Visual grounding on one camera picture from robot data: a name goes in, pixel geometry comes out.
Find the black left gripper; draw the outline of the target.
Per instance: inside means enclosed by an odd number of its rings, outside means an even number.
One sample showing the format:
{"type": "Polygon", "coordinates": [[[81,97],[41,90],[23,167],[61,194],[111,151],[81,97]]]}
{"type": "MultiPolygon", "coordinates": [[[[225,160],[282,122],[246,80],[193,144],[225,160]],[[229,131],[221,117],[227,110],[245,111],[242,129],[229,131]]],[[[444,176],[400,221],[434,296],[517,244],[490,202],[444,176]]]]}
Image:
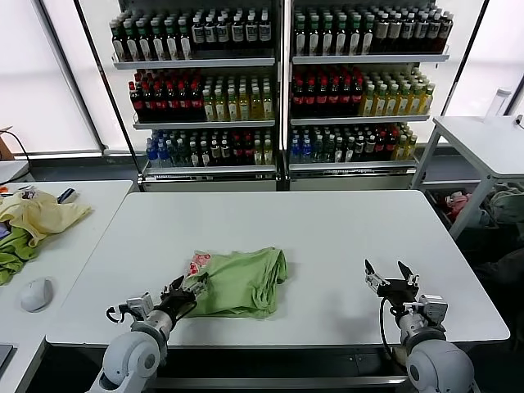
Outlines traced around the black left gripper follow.
{"type": "Polygon", "coordinates": [[[196,297],[206,291],[208,273],[203,273],[190,286],[190,291],[180,289],[184,276],[181,275],[173,280],[168,286],[164,287],[160,294],[160,304],[157,306],[159,311],[166,313],[171,319],[180,319],[188,313],[190,306],[196,304],[196,297]]]}

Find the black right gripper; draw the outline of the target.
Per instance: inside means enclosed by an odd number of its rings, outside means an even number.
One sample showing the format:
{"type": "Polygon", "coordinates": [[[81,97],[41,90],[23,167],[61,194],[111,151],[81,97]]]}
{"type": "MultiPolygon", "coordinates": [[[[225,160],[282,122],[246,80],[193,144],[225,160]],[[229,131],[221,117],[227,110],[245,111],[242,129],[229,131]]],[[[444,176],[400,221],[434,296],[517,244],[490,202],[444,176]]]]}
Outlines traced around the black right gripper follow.
{"type": "Polygon", "coordinates": [[[414,303],[418,294],[418,278],[403,262],[398,261],[404,280],[386,280],[376,273],[368,260],[364,261],[365,282],[372,289],[377,289],[377,295],[387,299],[392,306],[402,306],[404,303],[414,303]]]}

